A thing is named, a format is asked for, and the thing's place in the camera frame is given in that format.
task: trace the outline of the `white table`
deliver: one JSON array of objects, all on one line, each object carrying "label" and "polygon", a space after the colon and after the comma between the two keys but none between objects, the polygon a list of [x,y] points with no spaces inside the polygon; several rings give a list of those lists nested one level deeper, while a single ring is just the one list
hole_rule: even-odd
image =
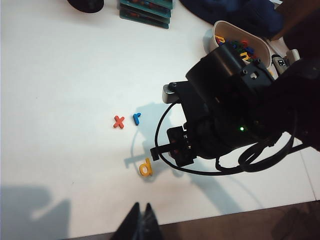
[{"label": "white table", "polygon": [[310,179],[316,200],[320,200],[320,152],[308,147],[301,151],[301,156]]},{"label": "white table", "polygon": [[[1,2],[2,239],[115,231],[135,202],[167,224],[315,200],[299,152],[260,173],[195,176],[157,161],[140,177],[167,107],[162,86],[206,55],[212,26],[179,1],[169,30],[120,19],[116,5],[85,14],[66,0]],[[115,115],[124,129],[113,128]],[[175,107],[160,143],[184,120]],[[235,164],[241,151],[222,161]]]}]

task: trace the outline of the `stack of cards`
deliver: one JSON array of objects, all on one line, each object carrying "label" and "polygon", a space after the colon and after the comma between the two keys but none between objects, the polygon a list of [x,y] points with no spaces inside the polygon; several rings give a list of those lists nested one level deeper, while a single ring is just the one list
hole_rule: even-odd
[{"label": "stack of cards", "polygon": [[120,0],[120,18],[168,29],[172,0]]}]

